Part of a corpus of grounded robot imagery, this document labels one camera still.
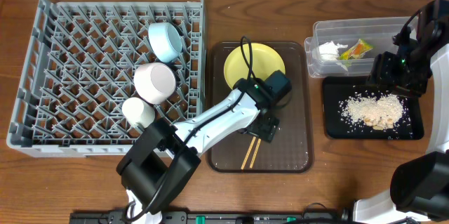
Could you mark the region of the yellow plate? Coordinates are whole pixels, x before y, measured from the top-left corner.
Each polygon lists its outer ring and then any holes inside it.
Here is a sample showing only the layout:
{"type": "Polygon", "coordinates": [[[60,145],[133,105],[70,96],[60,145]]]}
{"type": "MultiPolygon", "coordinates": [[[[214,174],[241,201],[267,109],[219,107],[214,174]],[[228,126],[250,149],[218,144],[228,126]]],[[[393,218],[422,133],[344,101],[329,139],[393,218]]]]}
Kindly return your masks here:
{"type": "MultiPolygon", "coordinates": [[[[252,44],[253,50],[253,73],[255,77],[261,80],[266,80],[273,72],[280,70],[286,73],[284,62],[281,56],[271,47],[264,44],[252,44]]],[[[250,53],[248,44],[243,45],[245,58],[250,62],[250,53]]],[[[224,78],[230,88],[233,88],[235,83],[242,78],[248,76],[248,66],[242,53],[241,47],[235,48],[225,60],[224,63],[224,78]]]]}

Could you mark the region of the food scraps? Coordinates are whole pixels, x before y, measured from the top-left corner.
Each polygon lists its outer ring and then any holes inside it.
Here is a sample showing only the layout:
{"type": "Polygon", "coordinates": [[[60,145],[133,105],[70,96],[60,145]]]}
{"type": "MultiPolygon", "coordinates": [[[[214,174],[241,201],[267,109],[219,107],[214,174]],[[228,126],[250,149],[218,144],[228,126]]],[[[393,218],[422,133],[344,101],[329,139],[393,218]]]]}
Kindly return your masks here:
{"type": "Polygon", "coordinates": [[[394,94],[381,94],[375,97],[374,93],[363,96],[356,93],[346,100],[340,101],[337,113],[340,121],[348,127],[348,132],[393,131],[398,133],[399,126],[407,119],[408,108],[405,100],[394,94]]]}

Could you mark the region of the yellow orange snack wrapper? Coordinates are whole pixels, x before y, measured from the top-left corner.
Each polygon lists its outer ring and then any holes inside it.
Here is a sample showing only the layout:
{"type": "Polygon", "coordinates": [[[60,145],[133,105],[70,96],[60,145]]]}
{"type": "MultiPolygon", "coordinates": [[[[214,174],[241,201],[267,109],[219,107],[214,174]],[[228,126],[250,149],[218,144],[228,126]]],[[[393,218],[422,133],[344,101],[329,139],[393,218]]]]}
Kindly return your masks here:
{"type": "Polygon", "coordinates": [[[367,52],[373,50],[373,46],[363,39],[359,39],[355,45],[345,51],[340,60],[361,59],[367,52]]]}

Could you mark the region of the wooden chopstick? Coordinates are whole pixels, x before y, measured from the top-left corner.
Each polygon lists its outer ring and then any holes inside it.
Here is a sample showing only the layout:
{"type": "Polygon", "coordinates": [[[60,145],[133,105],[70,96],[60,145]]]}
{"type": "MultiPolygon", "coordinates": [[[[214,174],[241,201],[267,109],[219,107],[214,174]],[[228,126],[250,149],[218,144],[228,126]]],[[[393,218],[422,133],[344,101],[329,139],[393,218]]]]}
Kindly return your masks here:
{"type": "Polygon", "coordinates": [[[244,170],[244,168],[245,168],[245,166],[246,166],[246,163],[247,163],[247,161],[248,161],[249,155],[250,155],[250,153],[251,153],[251,151],[252,151],[252,148],[253,148],[253,146],[254,146],[254,144],[255,144],[255,140],[256,140],[256,137],[253,136],[253,138],[252,138],[252,140],[251,140],[251,142],[250,142],[250,145],[248,146],[246,155],[245,155],[245,157],[244,157],[244,159],[243,159],[243,162],[242,162],[242,165],[241,165],[241,170],[244,170]]]}
{"type": "Polygon", "coordinates": [[[261,143],[261,139],[258,138],[256,146],[255,146],[255,149],[254,149],[254,152],[253,152],[253,155],[252,155],[252,159],[251,159],[251,162],[250,162],[250,166],[249,166],[250,169],[252,169],[253,166],[254,166],[255,160],[257,158],[258,150],[260,148],[260,143],[261,143]]]}

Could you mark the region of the white tissue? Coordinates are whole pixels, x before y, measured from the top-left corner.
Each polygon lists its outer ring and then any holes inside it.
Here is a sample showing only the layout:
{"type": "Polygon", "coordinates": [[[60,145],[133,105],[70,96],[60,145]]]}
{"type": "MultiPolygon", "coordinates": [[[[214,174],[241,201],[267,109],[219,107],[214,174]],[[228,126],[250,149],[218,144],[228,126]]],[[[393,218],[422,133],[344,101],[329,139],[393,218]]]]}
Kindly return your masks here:
{"type": "Polygon", "coordinates": [[[326,42],[318,47],[320,58],[322,61],[336,61],[336,64],[348,71],[347,66],[340,62],[340,52],[342,48],[347,48],[348,45],[336,44],[334,41],[326,42]]]}

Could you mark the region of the pink bowl with food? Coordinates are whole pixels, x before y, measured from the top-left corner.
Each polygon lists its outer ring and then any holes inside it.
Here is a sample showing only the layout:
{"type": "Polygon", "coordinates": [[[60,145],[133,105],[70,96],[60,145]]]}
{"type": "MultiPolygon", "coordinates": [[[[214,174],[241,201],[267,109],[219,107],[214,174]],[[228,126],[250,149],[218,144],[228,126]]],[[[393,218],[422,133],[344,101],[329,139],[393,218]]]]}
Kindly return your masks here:
{"type": "Polygon", "coordinates": [[[175,91],[176,79],[173,71],[161,62],[139,66],[133,83],[138,95],[151,104],[160,104],[175,91]]]}

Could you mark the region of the light blue bowl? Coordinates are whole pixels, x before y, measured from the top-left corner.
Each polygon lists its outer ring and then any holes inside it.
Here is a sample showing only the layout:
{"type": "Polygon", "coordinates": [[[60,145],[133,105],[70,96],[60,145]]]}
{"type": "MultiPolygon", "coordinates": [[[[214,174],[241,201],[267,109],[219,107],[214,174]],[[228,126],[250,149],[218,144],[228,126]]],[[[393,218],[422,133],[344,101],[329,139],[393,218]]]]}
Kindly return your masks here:
{"type": "Polygon", "coordinates": [[[154,54],[161,62],[170,63],[182,52],[181,36],[169,22],[151,24],[148,39],[154,54]]]}

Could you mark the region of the pale green cup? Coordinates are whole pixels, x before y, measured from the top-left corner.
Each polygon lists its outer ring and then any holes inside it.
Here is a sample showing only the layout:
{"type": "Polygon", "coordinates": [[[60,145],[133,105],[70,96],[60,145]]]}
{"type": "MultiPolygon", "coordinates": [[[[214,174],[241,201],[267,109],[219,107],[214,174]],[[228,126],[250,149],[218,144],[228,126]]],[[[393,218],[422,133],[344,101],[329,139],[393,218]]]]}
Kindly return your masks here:
{"type": "Polygon", "coordinates": [[[122,105],[122,112],[132,127],[148,127],[156,118],[154,109],[140,98],[132,97],[122,105]]]}

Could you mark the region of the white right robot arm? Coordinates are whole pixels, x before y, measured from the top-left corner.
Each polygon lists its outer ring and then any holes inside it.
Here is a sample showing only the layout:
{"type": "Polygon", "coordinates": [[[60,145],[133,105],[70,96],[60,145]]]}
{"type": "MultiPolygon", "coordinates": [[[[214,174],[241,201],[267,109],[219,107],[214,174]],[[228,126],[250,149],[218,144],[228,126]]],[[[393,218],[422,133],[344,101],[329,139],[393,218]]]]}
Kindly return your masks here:
{"type": "Polygon", "coordinates": [[[448,220],[448,0],[433,0],[393,37],[396,53],[379,54],[367,79],[407,98],[434,83],[431,134],[424,155],[400,165],[389,189],[354,203],[355,223],[423,223],[448,220]]]}

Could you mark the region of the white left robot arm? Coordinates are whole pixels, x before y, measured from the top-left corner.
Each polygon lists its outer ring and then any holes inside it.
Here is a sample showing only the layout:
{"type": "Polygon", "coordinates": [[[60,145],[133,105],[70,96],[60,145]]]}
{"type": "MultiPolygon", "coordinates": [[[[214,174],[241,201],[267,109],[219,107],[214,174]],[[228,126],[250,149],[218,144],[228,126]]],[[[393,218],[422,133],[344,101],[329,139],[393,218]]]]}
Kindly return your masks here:
{"type": "Polygon", "coordinates": [[[116,167],[130,195],[123,222],[146,221],[166,208],[189,182],[201,155],[228,135],[239,132],[270,143],[279,125],[272,110],[291,88],[280,70],[265,80],[242,78],[223,101],[193,119],[152,122],[116,167]]]}

